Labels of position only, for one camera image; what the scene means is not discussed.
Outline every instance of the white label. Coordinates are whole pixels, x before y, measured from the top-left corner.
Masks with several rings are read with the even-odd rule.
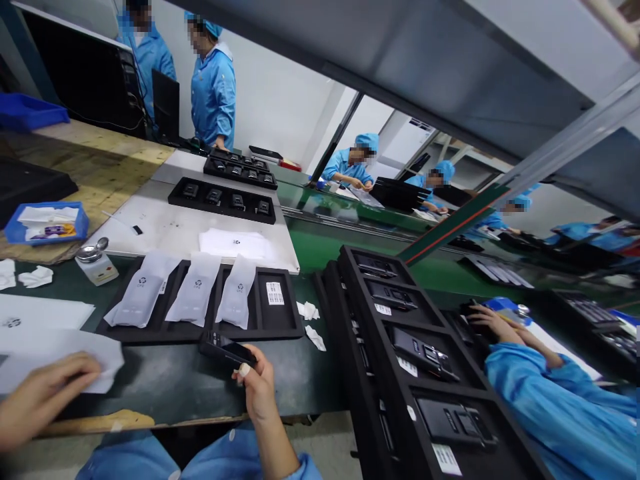
[[[439,445],[437,443],[432,443],[431,446],[433,447],[435,456],[438,459],[438,464],[440,464],[440,470],[442,470],[442,473],[462,477],[460,466],[458,466],[458,462],[453,456],[451,447],[448,445]]]
[[[398,356],[396,356],[396,358],[398,359],[398,363],[402,367],[402,370],[408,371],[410,374],[412,374],[416,378],[418,377],[418,368],[414,364],[409,363],[408,361]]]
[[[270,305],[284,305],[285,298],[282,296],[282,289],[278,282],[267,282],[267,299]]]
[[[378,303],[375,303],[375,309],[378,310],[378,312],[384,314],[384,315],[390,315],[391,314],[391,309],[386,306],[386,305],[379,305]]]

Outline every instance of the white table surface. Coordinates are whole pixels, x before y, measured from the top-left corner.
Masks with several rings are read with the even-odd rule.
[[[114,219],[109,219],[87,240],[86,245],[95,245],[99,238],[108,237],[109,246],[106,252],[114,255],[146,255],[151,250],[159,249],[182,259],[190,259],[191,252],[199,250],[198,235],[211,227],[228,231],[258,232],[271,242],[275,258],[272,261],[257,260],[257,265],[285,269],[293,275],[298,275],[300,264],[276,191],[205,175],[202,172],[204,163],[204,157],[176,151],[158,168],[151,180],[146,182],[114,214],[114,217],[124,223],[140,227],[143,234],[134,235],[130,228]],[[182,177],[203,180],[271,198],[275,224],[268,225],[168,204],[169,194]],[[232,264],[234,260],[226,257],[223,258],[223,263]]]

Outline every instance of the wooden table surface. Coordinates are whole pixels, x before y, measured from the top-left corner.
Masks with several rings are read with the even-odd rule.
[[[174,148],[72,120],[30,134],[4,131],[0,151],[15,158],[68,173],[78,192],[64,201],[81,201],[89,217],[89,236],[169,158]],[[44,265],[72,258],[81,242],[11,245],[0,238],[0,258]]]

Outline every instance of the red object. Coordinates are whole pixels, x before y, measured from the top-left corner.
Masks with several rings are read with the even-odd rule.
[[[280,160],[278,165],[284,168],[288,168],[289,170],[302,171],[302,167],[298,165],[296,162],[292,162],[291,160],[282,159]]]

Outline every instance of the finger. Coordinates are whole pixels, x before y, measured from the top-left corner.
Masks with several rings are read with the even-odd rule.
[[[99,373],[91,372],[76,378],[58,393],[46,400],[38,409],[38,421],[45,427],[56,418],[60,412],[76,398],[84,389],[92,384],[99,376]]]

